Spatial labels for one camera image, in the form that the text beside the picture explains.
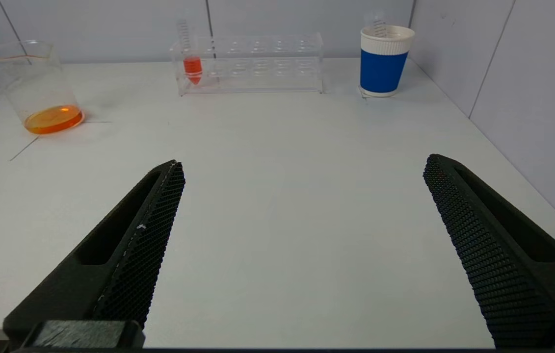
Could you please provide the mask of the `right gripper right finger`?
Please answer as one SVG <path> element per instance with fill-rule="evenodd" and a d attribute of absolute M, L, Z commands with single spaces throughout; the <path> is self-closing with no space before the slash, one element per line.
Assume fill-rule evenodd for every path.
<path fill-rule="evenodd" d="M 440 154 L 423 172 L 498 349 L 555 349 L 555 239 Z"/>

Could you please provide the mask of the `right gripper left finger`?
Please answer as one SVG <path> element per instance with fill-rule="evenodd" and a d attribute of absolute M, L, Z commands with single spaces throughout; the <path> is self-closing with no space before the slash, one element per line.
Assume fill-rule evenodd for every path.
<path fill-rule="evenodd" d="M 145 326 L 185 189 L 181 162 L 150 170 L 4 319 L 8 347 L 48 320 Z"/>

